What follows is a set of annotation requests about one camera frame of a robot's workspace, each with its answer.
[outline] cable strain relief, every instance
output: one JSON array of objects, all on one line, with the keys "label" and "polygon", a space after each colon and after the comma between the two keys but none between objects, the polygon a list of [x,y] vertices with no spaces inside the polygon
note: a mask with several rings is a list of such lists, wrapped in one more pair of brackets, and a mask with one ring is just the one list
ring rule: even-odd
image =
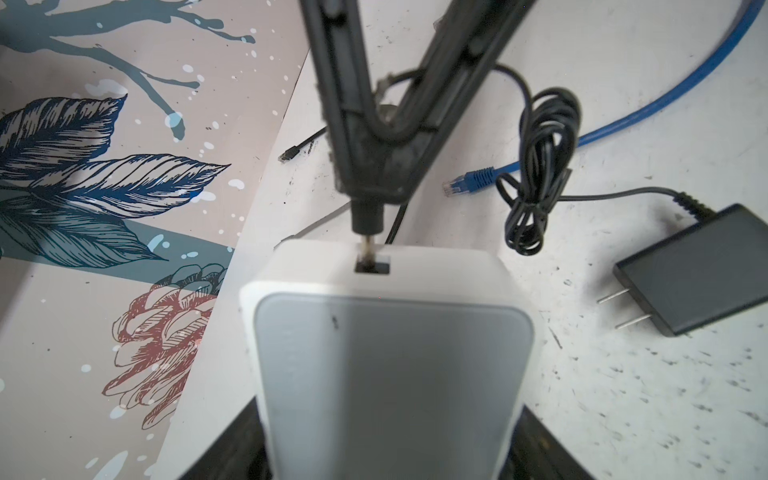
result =
[{"label": "cable strain relief", "polygon": [[496,173],[493,167],[481,168],[480,170],[474,170],[467,172],[464,175],[464,179],[467,182],[469,191],[476,192],[483,188],[490,187],[496,180]]},{"label": "cable strain relief", "polygon": [[714,210],[685,192],[678,193],[673,200],[674,203],[684,208],[686,212],[691,214],[699,222],[709,220],[716,215]]}]

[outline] black power adapter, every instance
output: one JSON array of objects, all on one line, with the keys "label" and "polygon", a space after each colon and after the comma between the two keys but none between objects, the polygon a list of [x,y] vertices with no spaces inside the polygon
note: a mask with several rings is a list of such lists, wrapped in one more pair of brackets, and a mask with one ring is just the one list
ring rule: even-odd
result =
[{"label": "black power adapter", "polygon": [[678,336],[768,300],[768,225],[735,204],[632,255],[614,275],[645,316]]}]

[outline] black cable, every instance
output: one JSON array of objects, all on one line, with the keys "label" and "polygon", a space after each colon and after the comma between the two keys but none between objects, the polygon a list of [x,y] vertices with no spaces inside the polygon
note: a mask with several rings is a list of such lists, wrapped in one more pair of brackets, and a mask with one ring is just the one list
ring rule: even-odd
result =
[{"label": "black cable", "polygon": [[689,214],[691,214],[697,221],[703,222],[714,217],[715,211],[711,210],[706,205],[702,204],[689,194],[685,192],[677,192],[671,188],[664,187],[643,187],[634,188],[632,190],[626,190],[623,192],[616,192],[615,194],[602,194],[602,195],[563,195],[560,197],[561,202],[584,202],[592,200],[613,200],[614,198],[629,197],[630,195],[638,194],[662,194],[672,197],[674,203],[680,205]]},{"label": "black cable", "polygon": [[634,188],[632,190],[626,190],[623,192],[616,192],[615,194],[602,194],[602,195],[563,195],[560,197],[560,201],[563,202],[585,202],[592,200],[613,200],[614,198],[629,197],[630,195],[638,194],[662,194],[669,195],[670,197],[676,197],[679,193],[671,188],[664,187],[643,187]]},{"label": "black cable", "polygon": [[[504,238],[507,247],[521,255],[535,255],[544,246],[548,215],[571,174],[568,162],[578,142],[581,110],[576,96],[564,88],[548,88],[532,98],[518,72],[504,65],[495,70],[518,84],[525,102],[520,118],[520,181],[506,173],[496,177],[496,188],[510,208]],[[517,197],[510,197],[504,182],[517,190]]]},{"label": "black cable", "polygon": [[392,242],[395,241],[397,232],[400,230],[402,219],[406,217],[406,210],[408,210],[408,204],[400,205],[400,209],[397,210],[397,217],[395,217],[395,221],[392,222],[392,228],[389,229],[389,235],[387,235],[386,241],[384,242],[385,245],[391,245]]},{"label": "black cable", "polygon": [[309,144],[311,141],[318,138],[320,135],[326,133],[326,130],[328,129],[327,126],[320,128],[318,131],[310,135],[309,138],[307,138],[305,141],[301,142],[298,145],[294,145],[293,147],[289,148],[288,150],[284,151],[282,155],[280,155],[280,161],[281,162],[287,162],[288,160],[294,158],[296,155],[299,154],[302,148],[304,148],[307,144]]}]

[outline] blue leaf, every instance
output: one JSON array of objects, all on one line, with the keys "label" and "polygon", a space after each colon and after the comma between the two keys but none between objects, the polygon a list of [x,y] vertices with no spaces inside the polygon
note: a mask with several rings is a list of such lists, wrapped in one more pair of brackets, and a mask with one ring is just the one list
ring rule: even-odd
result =
[{"label": "blue leaf", "polygon": [[105,268],[134,260],[162,260],[123,220],[32,195],[0,202],[0,229],[30,252],[62,266]]},{"label": "blue leaf", "polygon": [[54,204],[139,218],[184,205],[227,167],[169,154],[131,155],[73,165],[33,182],[30,189]]},{"label": "blue leaf", "polygon": [[32,180],[109,148],[123,98],[40,98],[0,119],[0,178]]}]

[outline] white router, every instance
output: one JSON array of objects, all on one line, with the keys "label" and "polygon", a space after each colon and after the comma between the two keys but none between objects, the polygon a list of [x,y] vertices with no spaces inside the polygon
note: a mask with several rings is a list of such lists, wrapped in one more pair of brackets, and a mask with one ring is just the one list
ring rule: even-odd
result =
[{"label": "white router", "polygon": [[496,478],[536,342],[485,252],[281,244],[240,291],[279,480]]}]

